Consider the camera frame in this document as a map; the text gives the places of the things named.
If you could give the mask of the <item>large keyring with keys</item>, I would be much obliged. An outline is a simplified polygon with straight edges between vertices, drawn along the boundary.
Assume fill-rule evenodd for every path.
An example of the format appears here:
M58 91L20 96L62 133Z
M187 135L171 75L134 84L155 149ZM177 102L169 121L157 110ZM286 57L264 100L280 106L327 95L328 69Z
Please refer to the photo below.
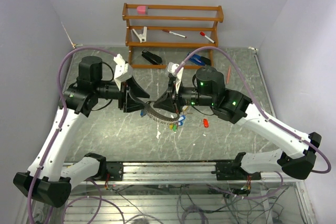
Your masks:
M147 101L144 103L143 109L146 115L149 118L156 121L157 123L168 125L173 131L177 131L178 126L179 126L178 120L180 118L180 114L177 113L176 116L174 117L169 117L169 116L160 114L151 106L151 103L153 103L153 101Z

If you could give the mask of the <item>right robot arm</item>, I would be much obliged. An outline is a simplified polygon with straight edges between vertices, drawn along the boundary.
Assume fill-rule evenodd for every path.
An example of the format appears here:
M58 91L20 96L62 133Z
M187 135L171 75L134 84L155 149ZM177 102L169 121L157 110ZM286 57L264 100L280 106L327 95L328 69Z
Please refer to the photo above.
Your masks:
M275 151L263 153L238 153L226 173L236 179L259 172L284 172L286 175L304 180L313 171L316 148L321 135L295 130L264 110L259 110L248 96L225 87L224 75L214 67L204 66L196 71L194 87L182 85L178 65L170 63L168 88L154 103L157 109L181 112L185 105L208 106L219 119L253 130L275 144Z

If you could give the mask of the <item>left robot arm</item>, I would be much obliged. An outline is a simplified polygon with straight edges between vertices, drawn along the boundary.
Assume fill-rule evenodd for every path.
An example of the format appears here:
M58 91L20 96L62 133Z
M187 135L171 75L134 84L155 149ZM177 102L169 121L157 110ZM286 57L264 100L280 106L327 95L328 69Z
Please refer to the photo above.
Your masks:
M64 92L54 124L34 162L26 172L18 172L14 185L29 199L59 208L71 191L82 181L104 180L107 159L95 153L86 154L79 162L64 168L64 161L74 137L89 117L99 99L116 100L125 113L144 109L143 98L149 98L132 76L133 69L120 54L113 59L113 80L102 78L103 61L96 56L83 57L74 86Z

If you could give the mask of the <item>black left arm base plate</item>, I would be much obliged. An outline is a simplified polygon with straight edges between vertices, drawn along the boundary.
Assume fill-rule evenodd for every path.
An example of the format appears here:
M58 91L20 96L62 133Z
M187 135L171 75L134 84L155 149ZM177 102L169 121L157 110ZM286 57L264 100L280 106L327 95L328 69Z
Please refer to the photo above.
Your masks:
M107 162L107 178L108 181L122 181L124 166L122 162Z

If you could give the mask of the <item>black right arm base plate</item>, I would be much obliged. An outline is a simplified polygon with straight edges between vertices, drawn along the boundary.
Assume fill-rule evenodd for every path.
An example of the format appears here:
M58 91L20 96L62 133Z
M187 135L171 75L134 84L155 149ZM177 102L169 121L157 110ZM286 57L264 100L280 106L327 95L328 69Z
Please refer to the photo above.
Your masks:
M247 180L248 176L252 180L261 180L261 173L247 173L233 160L224 160L215 163L215 170L211 172L216 176L217 181L223 180Z

